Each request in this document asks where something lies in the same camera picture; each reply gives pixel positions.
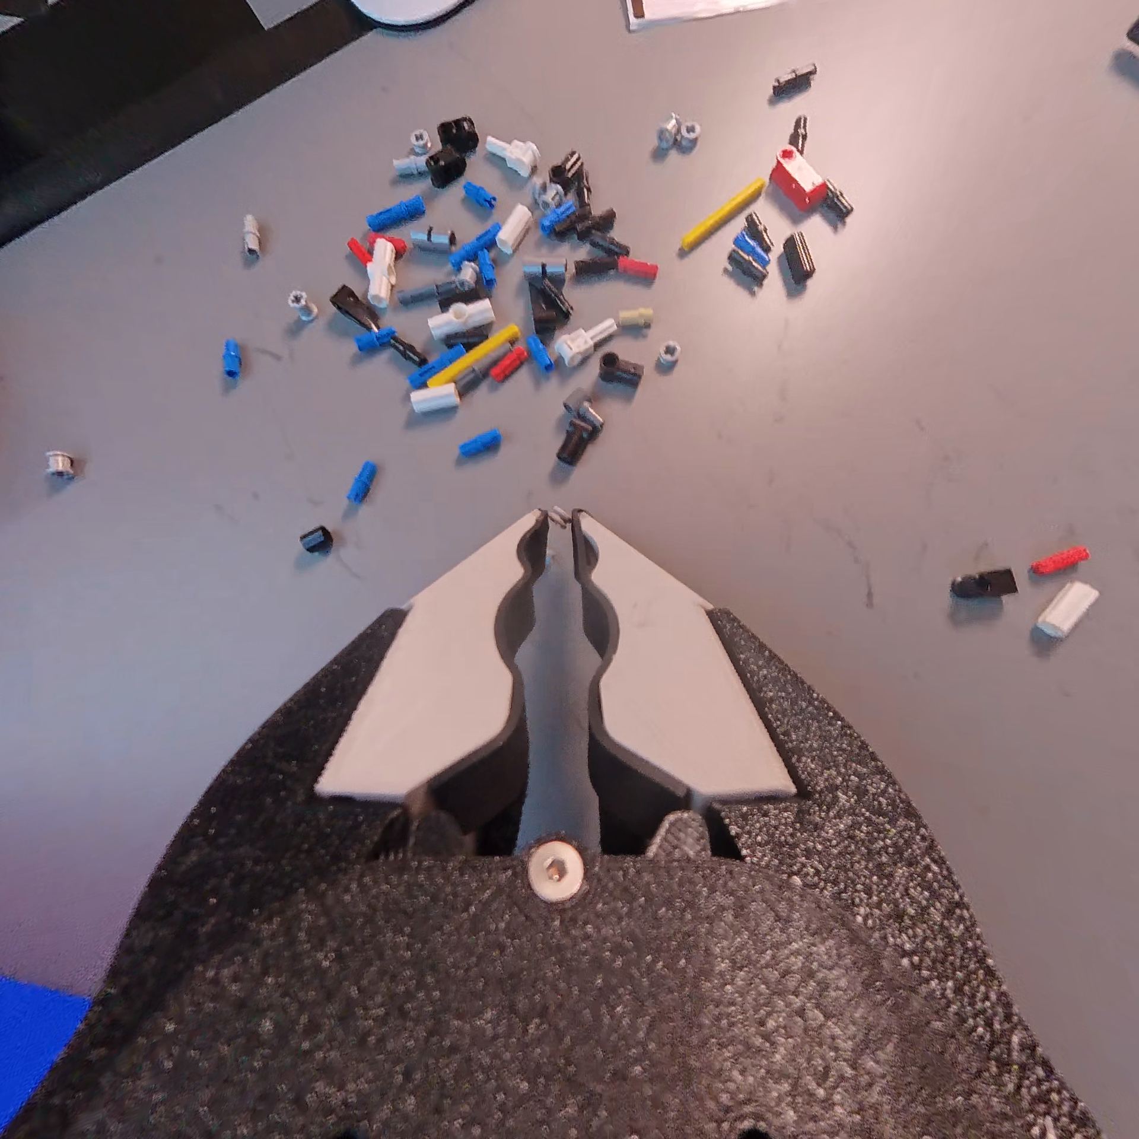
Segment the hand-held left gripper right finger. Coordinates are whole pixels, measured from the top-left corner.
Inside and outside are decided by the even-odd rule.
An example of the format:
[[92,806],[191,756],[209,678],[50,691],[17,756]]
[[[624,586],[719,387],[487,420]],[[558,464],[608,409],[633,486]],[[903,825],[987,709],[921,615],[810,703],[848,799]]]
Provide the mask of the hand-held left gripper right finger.
[[711,617],[713,607],[587,512],[572,518],[602,806],[789,799],[797,788]]

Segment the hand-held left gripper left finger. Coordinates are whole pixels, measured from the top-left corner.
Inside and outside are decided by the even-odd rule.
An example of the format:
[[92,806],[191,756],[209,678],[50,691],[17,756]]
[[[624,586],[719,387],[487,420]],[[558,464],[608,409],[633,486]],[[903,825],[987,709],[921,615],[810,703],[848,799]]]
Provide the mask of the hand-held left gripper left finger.
[[325,799],[509,806],[529,743],[516,656],[549,519],[536,509],[415,595],[318,778]]

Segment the dark grey toy connector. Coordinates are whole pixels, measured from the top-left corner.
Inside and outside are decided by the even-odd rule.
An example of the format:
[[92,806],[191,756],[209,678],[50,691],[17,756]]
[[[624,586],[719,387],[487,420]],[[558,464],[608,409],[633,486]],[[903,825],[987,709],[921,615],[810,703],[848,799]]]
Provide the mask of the dark grey toy connector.
[[555,461],[574,468],[587,452],[591,443],[604,431],[605,420],[593,405],[591,393],[577,390],[564,401],[568,420]]

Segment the white toy sleeve piece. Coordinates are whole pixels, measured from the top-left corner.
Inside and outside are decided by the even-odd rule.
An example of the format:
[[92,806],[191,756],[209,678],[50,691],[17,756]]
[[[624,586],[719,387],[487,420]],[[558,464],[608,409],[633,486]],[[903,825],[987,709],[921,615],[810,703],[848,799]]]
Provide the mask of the white toy sleeve piece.
[[1100,600],[1101,592],[1080,579],[1068,582],[1034,623],[1034,634],[1050,642],[1067,640]]

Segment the white toy axle connector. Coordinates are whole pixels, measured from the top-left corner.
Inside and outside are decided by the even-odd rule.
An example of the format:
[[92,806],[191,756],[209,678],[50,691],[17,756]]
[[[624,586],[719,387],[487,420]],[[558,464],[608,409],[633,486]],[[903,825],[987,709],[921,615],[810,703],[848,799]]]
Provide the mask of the white toy axle connector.
[[578,368],[597,349],[610,342],[619,331],[615,318],[605,318],[589,329],[564,333],[553,342],[553,350],[565,367]]

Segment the pile of small toy pieces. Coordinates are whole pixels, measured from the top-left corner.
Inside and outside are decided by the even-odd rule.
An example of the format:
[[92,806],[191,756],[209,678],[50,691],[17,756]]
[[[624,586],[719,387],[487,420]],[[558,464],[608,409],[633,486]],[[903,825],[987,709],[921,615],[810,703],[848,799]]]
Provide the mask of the pile of small toy pieces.
[[[459,184],[463,201],[489,225],[468,241],[434,225],[400,235],[426,220],[426,199],[415,194],[368,215],[364,234],[347,240],[364,283],[339,286],[330,303],[361,330],[360,354],[390,352],[412,366],[409,399],[419,414],[452,411],[485,379],[502,384],[526,363],[545,375],[565,367],[554,342],[576,331],[567,328],[570,284],[650,285],[660,277],[657,263],[617,239],[617,212],[595,206],[579,150],[545,177],[540,164],[533,142],[483,136],[470,115],[417,130],[393,161],[396,180],[426,180],[434,191]],[[647,331],[654,312],[636,306],[614,320],[617,335]]]

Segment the grey desk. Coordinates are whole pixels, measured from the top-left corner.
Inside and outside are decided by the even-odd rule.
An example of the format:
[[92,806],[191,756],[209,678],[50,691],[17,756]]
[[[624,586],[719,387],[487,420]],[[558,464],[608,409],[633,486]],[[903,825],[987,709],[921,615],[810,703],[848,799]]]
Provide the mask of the grey desk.
[[[1056,1067],[1137,1137],[1136,16],[797,3],[629,35],[619,3],[477,3],[4,248],[3,974],[96,990],[279,705],[528,509],[583,507],[876,749]],[[411,132],[462,114],[579,150],[660,266],[573,298],[576,328],[652,306],[621,353],[681,358],[564,476],[583,379],[418,419],[329,306],[349,236],[418,189]],[[1018,594],[952,597],[998,568]],[[1099,600],[1035,634],[1073,581]]]

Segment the black desk pad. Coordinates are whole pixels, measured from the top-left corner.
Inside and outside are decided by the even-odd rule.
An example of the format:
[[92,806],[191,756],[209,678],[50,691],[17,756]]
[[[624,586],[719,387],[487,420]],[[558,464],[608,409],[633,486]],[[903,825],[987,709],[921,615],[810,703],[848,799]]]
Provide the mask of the black desk pad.
[[266,28],[245,2],[13,3],[1,36],[7,246],[367,36],[353,3]]

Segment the blue plastic bin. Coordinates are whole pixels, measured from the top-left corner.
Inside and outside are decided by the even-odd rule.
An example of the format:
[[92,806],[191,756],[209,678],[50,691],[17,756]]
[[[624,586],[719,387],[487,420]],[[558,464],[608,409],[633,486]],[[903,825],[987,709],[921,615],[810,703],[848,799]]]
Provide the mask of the blue plastic bin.
[[77,1033],[92,999],[1,977],[1,1131]]

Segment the sticker sheet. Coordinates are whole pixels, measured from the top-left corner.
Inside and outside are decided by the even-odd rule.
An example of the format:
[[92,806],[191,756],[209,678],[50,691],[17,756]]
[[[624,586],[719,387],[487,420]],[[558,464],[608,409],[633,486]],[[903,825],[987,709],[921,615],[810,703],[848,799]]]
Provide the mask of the sticker sheet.
[[624,2],[631,32],[686,22],[704,22],[784,5],[786,2]]

